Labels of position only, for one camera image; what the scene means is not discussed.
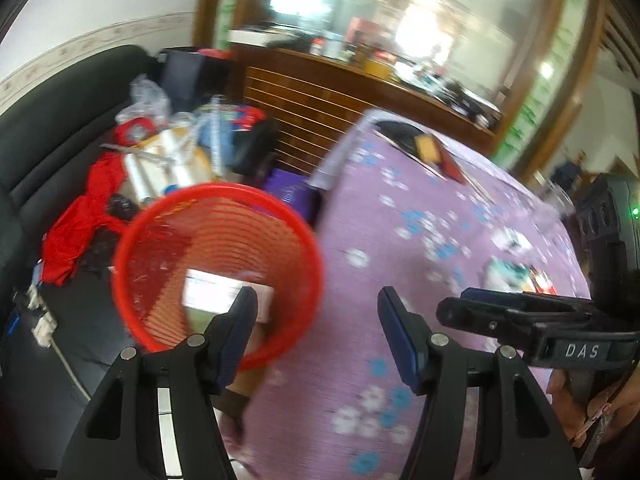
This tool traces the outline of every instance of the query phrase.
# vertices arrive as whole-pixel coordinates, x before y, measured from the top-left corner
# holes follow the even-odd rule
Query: metal screw
[[[431,336],[431,342],[436,346],[446,346],[449,344],[449,338],[444,334],[435,333]]]
[[[204,336],[202,334],[190,335],[187,339],[187,345],[189,346],[201,346],[204,344]]]
[[[501,346],[500,353],[507,359],[513,359],[518,354],[513,346]]]
[[[120,357],[122,357],[125,361],[129,359],[133,359],[138,352],[133,346],[126,347],[122,352],[120,352]]]

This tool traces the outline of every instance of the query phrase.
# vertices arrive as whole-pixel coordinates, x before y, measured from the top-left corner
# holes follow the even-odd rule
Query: wallpaper border
[[[194,12],[162,14],[113,23],[61,43],[0,81],[0,113],[8,107],[8,102],[17,100],[21,94],[81,59],[119,44],[136,43],[130,40],[155,32],[191,28],[193,19]]]

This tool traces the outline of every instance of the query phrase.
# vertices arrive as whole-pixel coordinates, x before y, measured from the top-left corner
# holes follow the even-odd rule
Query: white wall
[[[636,111],[629,89],[594,75],[588,86],[580,114],[569,134],[556,150],[543,173],[583,150],[584,169],[593,173],[607,171],[616,157],[638,174],[635,156],[640,155]]]
[[[0,81],[48,50],[114,23],[193,12],[196,0],[29,0],[0,43]]]

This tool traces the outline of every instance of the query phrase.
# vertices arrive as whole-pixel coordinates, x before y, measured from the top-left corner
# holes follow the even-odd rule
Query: human hand
[[[564,430],[567,439],[573,438],[583,427],[587,417],[593,415],[598,409],[609,399],[619,382],[608,386],[603,392],[592,399],[588,406],[587,412],[580,407],[572,398],[568,385],[568,374],[565,370],[554,370],[551,373],[549,384],[546,392],[553,398],[551,405],[560,425]],[[604,436],[603,442],[607,442],[620,434],[640,412],[640,370],[631,375],[625,387],[620,391],[618,396],[611,402],[611,407],[605,412],[613,414],[613,419]],[[574,442],[574,447],[580,447],[584,443],[586,437],[582,436]]]

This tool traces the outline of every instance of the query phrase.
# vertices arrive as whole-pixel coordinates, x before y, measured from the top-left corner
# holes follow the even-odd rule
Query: basket rim
[[[306,297],[300,299],[301,303],[305,303],[307,307],[300,309],[292,322],[284,327],[277,336],[271,338],[268,343],[257,351],[242,357],[238,370],[258,368],[289,350],[309,328],[319,308],[323,274],[320,251],[316,237],[309,225],[290,206],[262,190],[242,184],[209,182],[176,190],[156,201],[148,209],[141,211],[127,227],[116,248],[111,279],[114,302],[126,327],[148,351],[159,352],[170,348],[168,345],[157,341],[146,330],[145,325],[140,321],[133,309],[133,301],[127,287],[127,263],[130,250],[146,225],[159,214],[188,200],[214,196],[238,201],[245,200],[285,221],[293,229],[296,236],[300,238],[305,251],[305,259],[310,263],[310,286]]]

